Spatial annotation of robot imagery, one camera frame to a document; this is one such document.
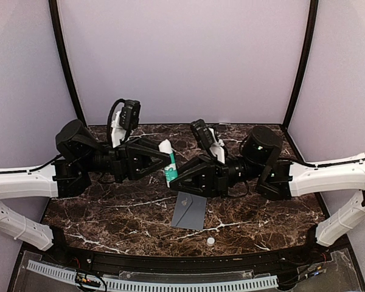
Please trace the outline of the grey envelope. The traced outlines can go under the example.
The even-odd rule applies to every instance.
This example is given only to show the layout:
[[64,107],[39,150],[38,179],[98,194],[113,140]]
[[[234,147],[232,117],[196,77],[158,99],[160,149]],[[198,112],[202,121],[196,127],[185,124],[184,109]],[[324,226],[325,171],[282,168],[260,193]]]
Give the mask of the grey envelope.
[[178,192],[171,227],[201,231],[204,228],[207,198]]

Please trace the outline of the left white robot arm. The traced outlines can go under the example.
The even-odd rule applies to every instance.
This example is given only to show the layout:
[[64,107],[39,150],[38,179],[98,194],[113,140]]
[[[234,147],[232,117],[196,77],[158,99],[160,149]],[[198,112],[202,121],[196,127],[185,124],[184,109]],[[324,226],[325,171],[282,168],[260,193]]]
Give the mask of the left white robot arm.
[[36,167],[0,170],[0,231],[26,242],[60,265],[74,259],[62,229],[37,223],[11,210],[3,201],[11,198],[72,198],[92,184],[91,173],[108,173],[114,182],[137,181],[171,163],[170,155],[142,137],[115,148],[101,143],[78,120],[66,124],[55,137],[59,154]]

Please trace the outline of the white glue stick cap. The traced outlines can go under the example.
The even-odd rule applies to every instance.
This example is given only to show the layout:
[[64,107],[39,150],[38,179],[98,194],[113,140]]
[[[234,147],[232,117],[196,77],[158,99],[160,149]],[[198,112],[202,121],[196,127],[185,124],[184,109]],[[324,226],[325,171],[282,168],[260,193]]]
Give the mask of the white glue stick cap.
[[215,239],[213,237],[209,237],[206,243],[208,246],[213,246],[215,244]]

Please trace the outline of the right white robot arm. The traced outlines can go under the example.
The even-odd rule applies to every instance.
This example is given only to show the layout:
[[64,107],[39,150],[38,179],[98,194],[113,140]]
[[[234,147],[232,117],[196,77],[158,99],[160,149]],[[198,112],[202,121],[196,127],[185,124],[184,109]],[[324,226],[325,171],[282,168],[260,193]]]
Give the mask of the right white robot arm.
[[355,191],[343,207],[308,230],[306,243],[298,251],[302,263],[313,263],[322,248],[365,221],[365,152],[325,162],[283,158],[282,139],[268,127],[255,126],[242,140],[239,156],[229,156],[216,132],[202,120],[191,123],[190,128],[206,155],[181,166],[169,183],[173,190],[205,198],[227,197],[231,187],[254,179],[256,192],[270,201],[316,192]]

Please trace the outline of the green white glue stick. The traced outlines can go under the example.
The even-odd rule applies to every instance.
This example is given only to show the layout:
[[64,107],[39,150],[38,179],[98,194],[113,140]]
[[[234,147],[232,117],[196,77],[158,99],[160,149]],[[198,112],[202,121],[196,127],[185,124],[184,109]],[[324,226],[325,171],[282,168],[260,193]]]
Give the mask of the green white glue stick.
[[159,144],[159,151],[167,154],[170,158],[170,162],[164,167],[166,185],[169,188],[170,183],[178,177],[178,170],[175,161],[175,154],[172,145],[168,139],[163,140]]

